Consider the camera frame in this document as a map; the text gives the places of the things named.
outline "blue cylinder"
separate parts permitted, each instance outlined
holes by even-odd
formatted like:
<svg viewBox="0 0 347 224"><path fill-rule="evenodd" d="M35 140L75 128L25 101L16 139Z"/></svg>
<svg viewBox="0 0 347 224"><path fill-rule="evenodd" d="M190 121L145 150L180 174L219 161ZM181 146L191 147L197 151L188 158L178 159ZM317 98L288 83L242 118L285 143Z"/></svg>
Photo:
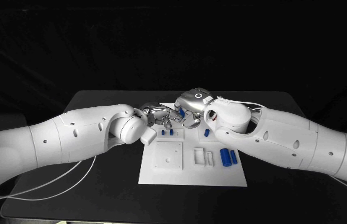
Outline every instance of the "blue cylinder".
<svg viewBox="0 0 347 224"><path fill-rule="evenodd" d="M181 116L182 116L182 118L185 117L185 112L184 112L184 110L182 110L182 108L180 108L180 114L181 114Z"/></svg>
<svg viewBox="0 0 347 224"><path fill-rule="evenodd" d="M206 131L206 132L204 132L204 136L206 136L206 137L208 137L210 130L208 130L208 129L206 129L204 131Z"/></svg>
<svg viewBox="0 0 347 224"><path fill-rule="evenodd" d="M220 157L223 161L223 166L232 166L230 152L229 149L220 149Z"/></svg>
<svg viewBox="0 0 347 224"><path fill-rule="evenodd" d="M237 164L237 155L236 155L236 152L232 150L230 151L230 154L232 154L232 159L233 159L233 163Z"/></svg>

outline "black background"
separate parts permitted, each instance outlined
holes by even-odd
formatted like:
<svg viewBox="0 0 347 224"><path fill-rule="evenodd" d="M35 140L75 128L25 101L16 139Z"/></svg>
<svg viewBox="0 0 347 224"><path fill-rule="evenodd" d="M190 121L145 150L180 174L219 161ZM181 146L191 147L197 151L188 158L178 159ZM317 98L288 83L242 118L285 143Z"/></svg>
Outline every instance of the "black background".
<svg viewBox="0 0 347 224"><path fill-rule="evenodd" d="M78 90L285 91L347 132L346 1L0 0L0 111L36 124Z"/></svg>

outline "white platform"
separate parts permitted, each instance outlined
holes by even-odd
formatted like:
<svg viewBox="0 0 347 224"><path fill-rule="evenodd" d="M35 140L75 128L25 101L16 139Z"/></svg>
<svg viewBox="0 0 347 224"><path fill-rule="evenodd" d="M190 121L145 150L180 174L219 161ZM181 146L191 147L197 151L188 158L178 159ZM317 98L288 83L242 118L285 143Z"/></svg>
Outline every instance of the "white platform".
<svg viewBox="0 0 347 224"><path fill-rule="evenodd" d="M174 108L174 103L162 104ZM145 146L143 149L139 184L247 186L239 152L234 150L239 161L237 164L233 164L230 167L224 167L221 164L220 149L227 147L217 142L211 131L210 136L204 137L204 131L207 129L204 122L200 124L198 128L187 129L172 121L172 128L180 131L177 139L175 135L169 136L169 131L167 131L165 136L162 136L161 131L164 126L155 125L152 128L158 131L159 138L156 138L152 144ZM165 154L162 146L164 143L171 144L171 142L174 145L169 147ZM180 143L182 144L182 152L180 152L180 149L174 148L180 146ZM171 148L174 151L178 150L175 153L178 156L172 156ZM194 148L204 148L204 167L197 167L194 164ZM207 164L207 151L210 151L213 155L213 167ZM177 167L177 164L172 166L172 161L178 161L180 157L182 157L182 166L180 165L181 167Z"/></svg>

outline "black table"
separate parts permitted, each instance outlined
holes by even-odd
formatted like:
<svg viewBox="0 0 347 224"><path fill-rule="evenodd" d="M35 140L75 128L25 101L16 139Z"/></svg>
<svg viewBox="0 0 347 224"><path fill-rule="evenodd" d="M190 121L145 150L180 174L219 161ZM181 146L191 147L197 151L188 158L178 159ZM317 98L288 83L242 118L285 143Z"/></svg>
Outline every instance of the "black table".
<svg viewBox="0 0 347 224"><path fill-rule="evenodd" d="M174 102L184 91L80 91L67 111L113 104L138 108L148 101ZM226 92L214 96L250 101L304 116L285 92ZM276 167L240 153L246 187L138 184L143 144L114 147L97 157L80 185L44 201L7 199L5 218L140 223L346 223L347 188L324 174ZM68 189L93 159L22 198L42 198ZM45 166L20 176L13 193L52 180L75 163Z"/></svg>

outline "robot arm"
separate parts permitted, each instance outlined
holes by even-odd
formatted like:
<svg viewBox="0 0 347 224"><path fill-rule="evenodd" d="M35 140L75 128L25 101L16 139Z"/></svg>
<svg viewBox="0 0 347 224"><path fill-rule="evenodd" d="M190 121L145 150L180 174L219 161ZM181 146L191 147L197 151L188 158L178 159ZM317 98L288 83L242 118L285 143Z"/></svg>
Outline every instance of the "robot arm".
<svg viewBox="0 0 347 224"><path fill-rule="evenodd" d="M26 171L86 160L139 138L151 144L155 137L146 113L123 104L73 110L38 125L0 131L0 184Z"/></svg>
<svg viewBox="0 0 347 224"><path fill-rule="evenodd" d="M204 89L185 92L177 105L198 113L219 141L247 155L284 168L347 180L344 133L284 111L250 108L221 97L214 99ZM250 121L258 126L246 133Z"/></svg>

